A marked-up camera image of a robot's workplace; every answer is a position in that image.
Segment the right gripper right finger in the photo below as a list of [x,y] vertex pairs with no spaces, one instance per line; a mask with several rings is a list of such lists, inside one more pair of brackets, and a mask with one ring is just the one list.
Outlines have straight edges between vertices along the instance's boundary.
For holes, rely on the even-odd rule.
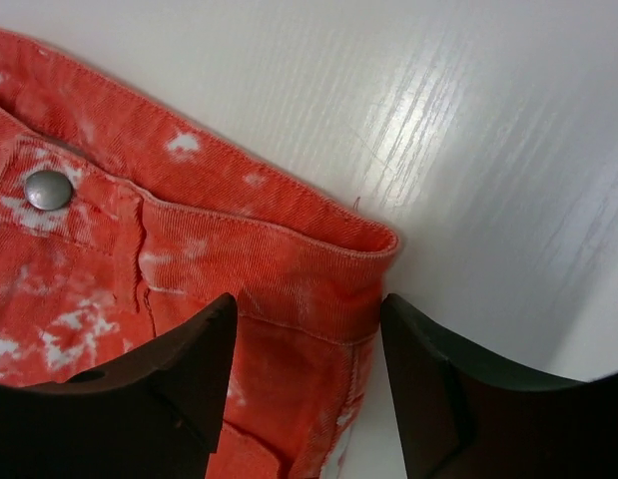
[[524,366],[397,294],[380,326],[407,477],[618,478],[618,372]]

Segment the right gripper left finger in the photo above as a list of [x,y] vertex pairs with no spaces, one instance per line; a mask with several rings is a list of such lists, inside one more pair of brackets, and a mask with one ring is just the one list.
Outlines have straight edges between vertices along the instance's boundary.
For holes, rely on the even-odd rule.
[[0,385],[0,478],[202,478],[223,424],[237,304],[64,383]]

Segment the red white-splattered trousers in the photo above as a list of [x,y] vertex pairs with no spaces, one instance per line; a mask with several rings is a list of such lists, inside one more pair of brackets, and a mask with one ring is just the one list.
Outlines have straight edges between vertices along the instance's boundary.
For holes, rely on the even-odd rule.
[[228,292],[208,476],[334,478],[397,249],[390,228],[0,30],[0,383],[65,381]]

